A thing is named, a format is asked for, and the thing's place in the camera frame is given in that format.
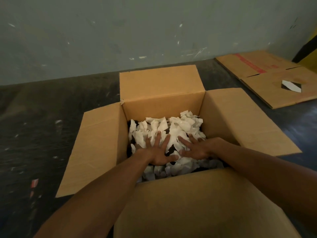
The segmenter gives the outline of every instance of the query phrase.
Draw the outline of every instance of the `cardboard box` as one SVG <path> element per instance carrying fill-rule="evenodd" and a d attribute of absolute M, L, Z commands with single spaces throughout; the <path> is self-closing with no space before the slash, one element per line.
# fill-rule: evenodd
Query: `cardboard box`
<path fill-rule="evenodd" d="M 271 108 L 317 98 L 317 74 L 265 51 L 216 58 Z M 282 81 L 301 84 L 301 93 L 282 88 Z"/>
<path fill-rule="evenodd" d="M 127 120 L 204 119 L 208 138 L 274 156 L 301 152 L 241 88 L 205 91 L 196 66 L 120 73 L 120 103 L 85 112 L 57 197 L 71 195 L 126 158 Z M 136 185 L 114 237 L 299 237 L 283 211 L 230 168 Z"/>

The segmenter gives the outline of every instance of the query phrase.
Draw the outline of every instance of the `dark floor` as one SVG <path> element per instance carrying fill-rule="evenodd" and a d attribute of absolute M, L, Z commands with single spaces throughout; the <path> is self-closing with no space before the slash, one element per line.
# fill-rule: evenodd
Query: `dark floor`
<path fill-rule="evenodd" d="M 206 90 L 243 88 L 303 151 L 283 159 L 317 170 L 317 100 L 271 110 L 215 60 L 191 64 Z M 0 98 L 0 237 L 32 237 L 70 198 L 54 197 L 82 115 L 119 102 L 119 73 L 3 86 Z M 290 219 L 302 237 L 314 237 Z"/>

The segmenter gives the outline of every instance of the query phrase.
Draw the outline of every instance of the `cardboard box flap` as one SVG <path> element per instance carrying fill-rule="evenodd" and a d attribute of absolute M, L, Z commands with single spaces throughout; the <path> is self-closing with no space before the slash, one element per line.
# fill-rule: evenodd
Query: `cardboard box flap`
<path fill-rule="evenodd" d="M 148 99 L 205 91 L 195 65 L 120 73 L 120 98 Z"/>
<path fill-rule="evenodd" d="M 240 79 L 300 66 L 263 50 L 229 54 L 216 59 Z"/>
<path fill-rule="evenodd" d="M 300 238 L 282 209 L 230 168 L 137 184 L 113 236 Z"/>
<path fill-rule="evenodd" d="M 301 84 L 301 93 L 282 88 L 282 81 Z M 304 67 L 266 73 L 242 81 L 263 99 L 271 108 L 281 108 L 317 98 L 317 74 Z"/>
<path fill-rule="evenodd" d="M 124 116 L 120 103 L 110 104 L 84 113 L 56 197 L 76 193 L 113 168 L 117 164 L 117 159 L 124 158 L 124 154 L 118 153 L 117 149 L 118 133 L 125 132 L 124 130 L 119 132 L 122 115 Z M 120 142 L 127 145 L 125 139 L 121 139 Z"/>
<path fill-rule="evenodd" d="M 253 102 L 241 88 L 206 92 L 216 104 L 228 128 L 242 147 L 272 156 L 301 153 L 301 150 Z"/>

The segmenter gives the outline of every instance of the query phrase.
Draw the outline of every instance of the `person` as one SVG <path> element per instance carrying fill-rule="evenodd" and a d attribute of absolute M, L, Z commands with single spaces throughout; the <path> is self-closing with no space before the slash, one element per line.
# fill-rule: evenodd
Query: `person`
<path fill-rule="evenodd" d="M 164 165 L 177 156 L 166 157 L 168 135 L 161 146 L 157 137 L 146 148 L 93 180 L 58 209 L 39 229 L 35 238 L 106 237 L 133 192 L 147 165 Z M 221 138 L 191 142 L 178 137 L 190 150 L 182 156 L 206 159 L 217 156 L 246 177 L 264 195 L 317 231 L 317 172 L 308 168 L 231 144 Z"/>

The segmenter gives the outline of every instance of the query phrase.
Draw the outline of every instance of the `white mark on wall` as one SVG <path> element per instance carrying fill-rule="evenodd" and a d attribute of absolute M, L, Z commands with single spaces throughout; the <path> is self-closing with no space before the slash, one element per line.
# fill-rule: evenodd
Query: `white mark on wall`
<path fill-rule="evenodd" d="M 203 52 L 206 48 L 207 48 L 207 47 L 202 48 L 202 49 L 196 54 L 196 56 L 197 56 L 198 54 L 200 54 L 201 52 Z"/>

